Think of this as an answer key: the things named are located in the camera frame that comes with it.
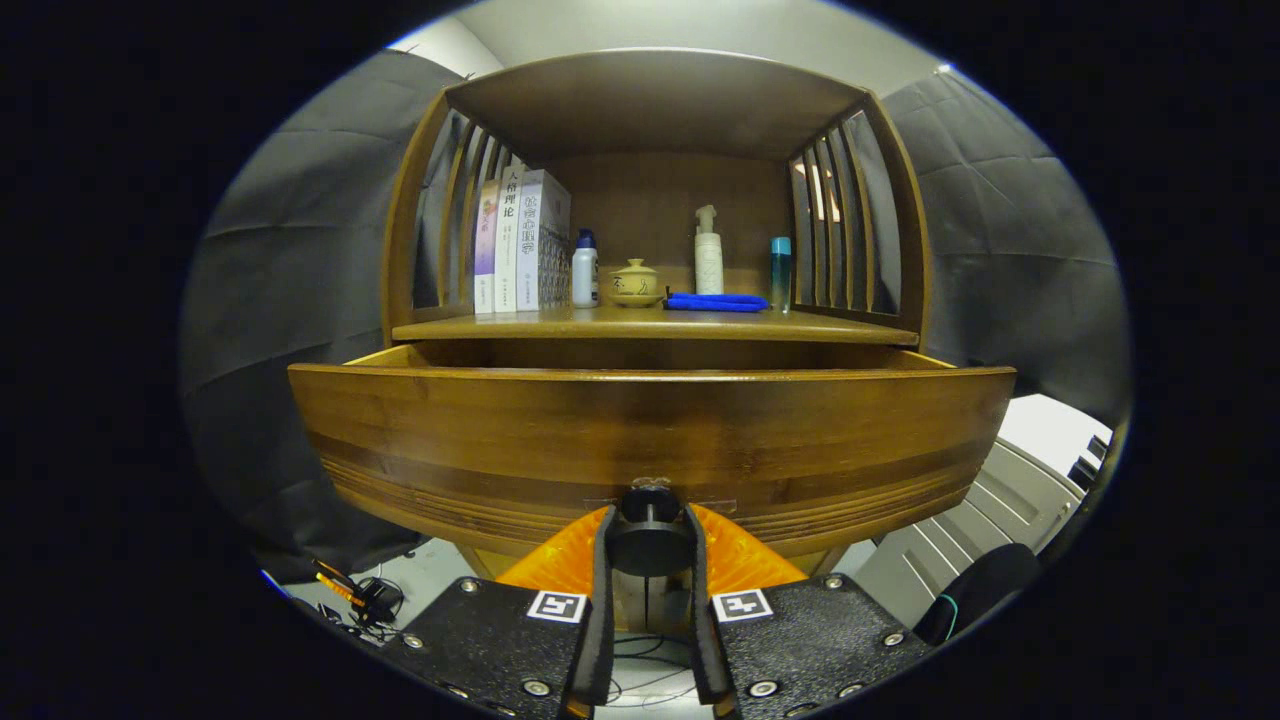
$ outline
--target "orange object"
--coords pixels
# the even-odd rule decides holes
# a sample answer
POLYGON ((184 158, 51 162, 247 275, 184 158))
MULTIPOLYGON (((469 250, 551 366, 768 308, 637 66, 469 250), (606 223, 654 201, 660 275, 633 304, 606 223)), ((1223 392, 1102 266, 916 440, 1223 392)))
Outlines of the orange object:
POLYGON ((362 601, 358 597, 356 597, 355 594, 352 594, 351 591, 348 591, 347 588, 342 587, 340 584, 330 580, 329 578, 325 578, 324 574, 316 573, 316 579, 320 580, 321 583, 324 583, 325 587, 328 587, 329 589, 332 589, 333 592, 338 593, 338 596, 340 596, 347 602, 349 602, 352 605, 356 605, 358 607, 364 607, 365 606, 365 601, 362 601))
POLYGON ((535 591, 571 592, 590 596, 595 566, 595 532, 605 505, 573 520, 498 575, 499 583, 535 591))
POLYGON ((795 565, 728 518, 690 506, 707 534, 707 593, 768 588, 808 579, 795 565))
MULTIPOLYGON (((806 579, 795 565, 718 512, 691 505, 707 534, 707 592, 737 592, 806 579)), ((499 583, 535 591, 591 594, 595 533, 608 507, 570 523, 538 546, 499 583)))

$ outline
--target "drawer front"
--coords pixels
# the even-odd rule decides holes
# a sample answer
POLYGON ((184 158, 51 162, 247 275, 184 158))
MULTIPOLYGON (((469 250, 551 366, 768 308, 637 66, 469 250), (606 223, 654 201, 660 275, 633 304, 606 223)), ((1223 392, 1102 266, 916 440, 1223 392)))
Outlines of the drawer front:
POLYGON ((393 523, 521 555, 660 477, 794 556, 957 505, 1014 372, 357 364, 289 378, 339 495, 393 523))

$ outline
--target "folded blue towel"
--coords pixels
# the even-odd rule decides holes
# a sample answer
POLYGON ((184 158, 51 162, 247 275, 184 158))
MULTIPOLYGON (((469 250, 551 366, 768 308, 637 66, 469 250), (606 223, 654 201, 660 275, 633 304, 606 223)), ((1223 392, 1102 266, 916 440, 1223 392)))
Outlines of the folded blue towel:
POLYGON ((667 300, 668 310, 717 310, 721 313, 759 313, 769 301, 754 295, 690 295, 673 292, 667 300))

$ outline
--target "black chair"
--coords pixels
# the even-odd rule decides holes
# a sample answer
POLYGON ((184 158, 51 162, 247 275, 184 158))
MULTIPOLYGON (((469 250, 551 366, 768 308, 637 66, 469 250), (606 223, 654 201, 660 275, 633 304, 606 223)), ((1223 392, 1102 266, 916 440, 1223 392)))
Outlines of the black chair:
POLYGON ((1039 574, 1039 560, 1025 544, 997 547, 951 580, 913 632, 937 647, 974 624, 1000 601, 1029 585, 1039 574))

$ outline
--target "white bottle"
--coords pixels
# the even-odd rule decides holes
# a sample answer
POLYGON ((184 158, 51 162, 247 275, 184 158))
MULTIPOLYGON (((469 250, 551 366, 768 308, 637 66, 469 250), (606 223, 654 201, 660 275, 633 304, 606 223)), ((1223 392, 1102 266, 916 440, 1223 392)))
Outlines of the white bottle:
POLYGON ((573 251, 573 307, 595 307, 600 304, 599 258, 591 231, 577 231, 577 250, 573 251))
POLYGON ((712 232, 716 208, 704 205, 694 211, 698 217, 698 234, 694 236, 694 283, 698 295, 724 292, 724 256, 721 254, 719 234, 712 232))

